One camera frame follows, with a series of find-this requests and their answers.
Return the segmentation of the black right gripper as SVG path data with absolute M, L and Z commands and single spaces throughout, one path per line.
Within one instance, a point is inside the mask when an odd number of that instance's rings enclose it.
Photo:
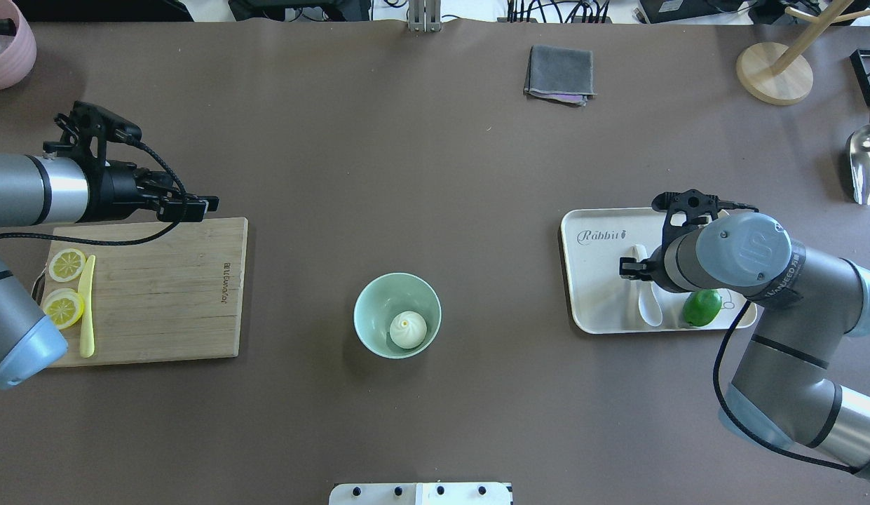
M 665 267 L 665 250 L 656 248 L 647 260 L 634 257 L 620 257 L 618 275 L 631 281 L 653 281 L 660 288 L 671 288 L 671 279 Z

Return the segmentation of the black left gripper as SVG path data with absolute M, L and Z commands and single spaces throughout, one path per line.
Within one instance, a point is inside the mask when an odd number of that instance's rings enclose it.
M 219 208 L 216 196 L 162 197 L 177 191 L 164 170 L 131 162 L 88 162 L 88 221 L 124 220 L 138 210 L 157 211 L 160 222 L 201 222 Z

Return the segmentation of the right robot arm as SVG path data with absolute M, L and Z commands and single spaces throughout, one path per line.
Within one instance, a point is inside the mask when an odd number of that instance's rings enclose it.
M 724 215 L 624 257 L 621 277 L 669 292 L 726 288 L 762 308 L 723 395 L 736 432 L 780 454 L 803 445 L 870 482 L 870 397 L 828 378 L 845 337 L 870 335 L 870 271 L 791 239 L 762 213 Z

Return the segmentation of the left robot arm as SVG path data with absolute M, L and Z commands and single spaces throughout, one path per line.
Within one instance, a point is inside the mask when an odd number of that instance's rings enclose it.
M 88 152 L 0 153 L 0 390 L 18 386 L 67 351 L 25 285 L 31 273 L 17 275 L 24 262 L 6 259 L 9 240 L 48 240 L 40 226 L 123 220 L 139 210 L 156 213 L 170 231 L 218 207 L 219 198 L 188 191 L 165 163 L 152 170 Z

